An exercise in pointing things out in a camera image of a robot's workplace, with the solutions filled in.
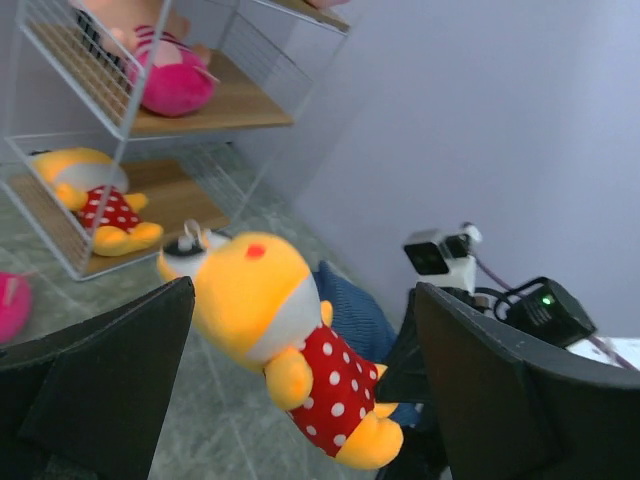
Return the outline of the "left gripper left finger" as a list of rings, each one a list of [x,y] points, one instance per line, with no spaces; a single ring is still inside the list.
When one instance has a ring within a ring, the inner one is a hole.
[[[173,280],[109,312],[1,351],[1,476],[51,456],[101,479],[145,479],[191,325]]]

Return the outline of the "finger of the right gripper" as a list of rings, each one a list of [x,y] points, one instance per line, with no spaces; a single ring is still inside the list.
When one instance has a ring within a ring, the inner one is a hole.
[[[415,290],[408,293],[404,319],[396,340],[384,360],[387,366],[375,388],[380,403],[427,404],[431,392],[415,317]]]

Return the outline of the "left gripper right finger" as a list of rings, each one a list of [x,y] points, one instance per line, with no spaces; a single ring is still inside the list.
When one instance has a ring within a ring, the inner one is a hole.
[[[638,479],[638,372],[549,345],[425,283],[415,317],[453,478]]]

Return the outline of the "orange bear plush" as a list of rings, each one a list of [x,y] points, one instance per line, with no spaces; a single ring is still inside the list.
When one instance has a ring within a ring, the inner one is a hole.
[[[84,230],[93,236],[93,253],[119,257],[156,244],[164,228],[142,219],[143,193],[129,191],[126,172],[95,149],[71,147],[31,153],[32,165]]]
[[[327,456],[361,470],[398,456],[397,406],[375,394],[386,365],[361,357],[333,329],[333,306],[291,243],[267,232],[228,237],[187,221],[160,250],[157,268],[166,281],[191,280],[201,334],[262,373],[272,402]]]

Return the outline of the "pink striped doll front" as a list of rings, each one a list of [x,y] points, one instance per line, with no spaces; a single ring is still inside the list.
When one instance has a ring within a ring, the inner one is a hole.
[[[168,11],[164,29],[155,39],[162,1],[72,1],[85,16],[98,51],[121,62],[131,84],[148,71],[141,105],[164,116],[180,117],[202,108],[219,83],[209,72],[211,51],[184,43],[190,21],[175,9]]]

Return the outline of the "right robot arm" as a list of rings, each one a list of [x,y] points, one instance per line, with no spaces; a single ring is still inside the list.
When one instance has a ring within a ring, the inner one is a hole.
[[[585,351],[585,341],[594,352],[590,357],[616,367],[637,370],[639,351],[632,350],[637,339],[598,337],[597,328],[582,305],[558,282],[537,277],[515,288],[498,291],[478,287],[475,294],[462,288],[444,286],[450,297],[476,312],[491,315],[503,324],[548,344]],[[409,292],[408,305],[398,337],[384,360],[387,371],[380,375],[375,389],[378,400],[386,403],[428,403],[428,384],[423,354],[418,342],[416,289]]]

